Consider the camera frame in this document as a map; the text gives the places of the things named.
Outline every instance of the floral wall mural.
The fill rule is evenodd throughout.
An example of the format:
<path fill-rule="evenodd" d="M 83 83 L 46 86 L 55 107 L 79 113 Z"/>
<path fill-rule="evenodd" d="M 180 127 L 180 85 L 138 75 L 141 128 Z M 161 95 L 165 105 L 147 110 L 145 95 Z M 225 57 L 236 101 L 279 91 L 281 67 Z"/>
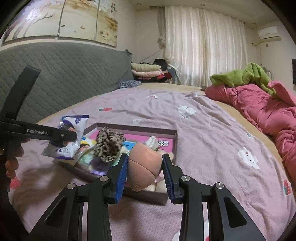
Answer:
<path fill-rule="evenodd" d="M 8 26 L 3 41 L 31 36 L 56 36 L 64 1 L 31 1 Z"/>
<path fill-rule="evenodd" d="M 117 9 L 114 1 L 100 1 L 96 28 L 96 40 L 98 42 L 117 46 L 118 23 L 115 20 L 116 13 Z"/>
<path fill-rule="evenodd" d="M 118 0 L 32 0 L 11 22 L 3 42 L 58 36 L 117 46 Z"/>

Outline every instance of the white curtain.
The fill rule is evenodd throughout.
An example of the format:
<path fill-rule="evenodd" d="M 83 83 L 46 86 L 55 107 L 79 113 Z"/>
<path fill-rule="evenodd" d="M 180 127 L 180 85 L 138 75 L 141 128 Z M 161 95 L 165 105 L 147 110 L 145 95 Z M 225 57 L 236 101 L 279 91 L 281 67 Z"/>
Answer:
<path fill-rule="evenodd" d="M 247 63 L 244 23 L 222 13 L 191 7 L 165 7 L 166 61 L 179 83 L 210 86 L 209 77 Z"/>
<path fill-rule="evenodd" d="M 164 7 L 158 7 L 157 9 L 157 25 L 159 30 L 158 43 L 160 47 L 165 47 L 166 29 L 165 29 L 165 8 Z"/>

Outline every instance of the wall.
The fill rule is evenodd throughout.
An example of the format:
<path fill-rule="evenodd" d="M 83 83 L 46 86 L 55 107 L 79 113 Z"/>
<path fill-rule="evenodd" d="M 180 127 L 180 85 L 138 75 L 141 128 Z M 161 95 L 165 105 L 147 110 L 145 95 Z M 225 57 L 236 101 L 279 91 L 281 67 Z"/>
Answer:
<path fill-rule="evenodd" d="M 257 49 L 254 45 L 252 45 L 252 43 L 256 43 L 260 40 L 258 32 L 247 26 L 245 26 L 244 28 L 245 28 L 246 40 L 247 40 L 248 62 L 260 64 L 260 58 L 259 58 L 259 55 L 257 54 Z"/>
<path fill-rule="evenodd" d="M 258 54 L 261 50 L 262 66 L 271 71 L 274 80 L 280 80 L 288 90 L 296 94 L 296 85 L 292 80 L 292 58 L 296 59 L 296 45 L 288 31 L 280 21 L 271 22 L 256 28 L 256 31 L 277 26 L 281 41 L 264 42 L 258 46 Z"/>
<path fill-rule="evenodd" d="M 97 46 L 103 46 L 116 50 L 128 49 L 133 54 L 133 60 L 136 56 L 136 9 L 130 4 L 128 0 L 119 0 L 117 7 L 117 21 L 118 21 L 118 44 L 117 47 L 101 44 L 88 40 L 76 40 L 76 39 L 60 39 L 60 38 L 28 38 L 27 40 L 21 40 L 17 42 L 7 43 L 0 47 L 0 51 L 21 44 L 33 43 L 33 42 L 78 42 L 83 44 L 91 44 Z"/>
<path fill-rule="evenodd" d="M 136 17 L 137 59 L 134 62 L 140 63 L 157 51 L 156 54 L 147 58 L 144 62 L 153 63 L 156 58 L 164 58 L 165 48 L 160 49 L 161 47 L 157 42 L 160 36 L 157 23 L 157 8 L 138 11 Z"/>

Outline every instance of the pile of clothes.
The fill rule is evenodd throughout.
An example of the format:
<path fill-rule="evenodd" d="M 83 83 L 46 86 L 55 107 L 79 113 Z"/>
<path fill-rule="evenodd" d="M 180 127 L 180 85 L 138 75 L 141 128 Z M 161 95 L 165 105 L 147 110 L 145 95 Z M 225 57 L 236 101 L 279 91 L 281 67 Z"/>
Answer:
<path fill-rule="evenodd" d="M 142 82 L 139 80 L 128 80 L 128 81 L 122 81 L 118 84 L 118 89 L 125 89 L 125 88 L 133 88 L 141 85 Z"/>
<path fill-rule="evenodd" d="M 168 65 L 163 59 L 156 59 L 153 64 L 131 63 L 131 71 L 135 80 L 142 83 L 170 83 L 172 75 L 167 71 Z"/>

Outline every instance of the quilted cover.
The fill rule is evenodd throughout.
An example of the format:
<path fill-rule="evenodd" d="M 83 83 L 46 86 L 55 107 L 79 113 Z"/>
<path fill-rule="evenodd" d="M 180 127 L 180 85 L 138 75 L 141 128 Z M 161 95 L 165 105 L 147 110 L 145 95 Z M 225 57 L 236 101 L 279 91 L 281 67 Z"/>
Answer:
<path fill-rule="evenodd" d="M 18 120 L 36 123 L 90 97 L 133 80 L 132 54 L 88 44 L 43 42 L 0 51 L 0 108 L 20 73 L 31 65 L 41 70 Z"/>

